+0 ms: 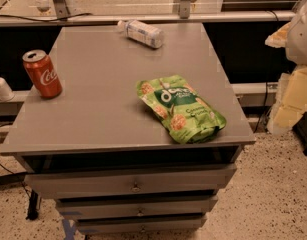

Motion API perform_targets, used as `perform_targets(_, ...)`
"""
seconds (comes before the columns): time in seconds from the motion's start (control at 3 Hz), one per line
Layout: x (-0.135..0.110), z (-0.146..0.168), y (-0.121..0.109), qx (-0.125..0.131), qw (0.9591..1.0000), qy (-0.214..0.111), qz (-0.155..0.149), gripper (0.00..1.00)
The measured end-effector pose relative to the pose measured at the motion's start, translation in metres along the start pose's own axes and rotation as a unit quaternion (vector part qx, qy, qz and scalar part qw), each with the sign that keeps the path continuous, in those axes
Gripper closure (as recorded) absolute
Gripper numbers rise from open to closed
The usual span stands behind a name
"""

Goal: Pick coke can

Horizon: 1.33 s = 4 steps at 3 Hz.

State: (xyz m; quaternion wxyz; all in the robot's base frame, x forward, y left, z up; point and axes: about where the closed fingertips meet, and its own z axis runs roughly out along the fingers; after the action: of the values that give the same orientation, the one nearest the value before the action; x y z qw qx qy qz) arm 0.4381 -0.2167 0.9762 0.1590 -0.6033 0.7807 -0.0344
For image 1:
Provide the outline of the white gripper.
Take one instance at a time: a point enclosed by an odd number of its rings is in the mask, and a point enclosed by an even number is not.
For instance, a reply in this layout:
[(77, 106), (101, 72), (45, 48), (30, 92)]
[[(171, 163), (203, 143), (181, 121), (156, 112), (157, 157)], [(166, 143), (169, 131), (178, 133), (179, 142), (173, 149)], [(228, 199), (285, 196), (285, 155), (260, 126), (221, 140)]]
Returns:
[(291, 130), (307, 112), (307, 0), (291, 22), (269, 35), (265, 44), (285, 48), (286, 57), (297, 66), (291, 74), (283, 73), (278, 81), (275, 103), (267, 123), (271, 134)]

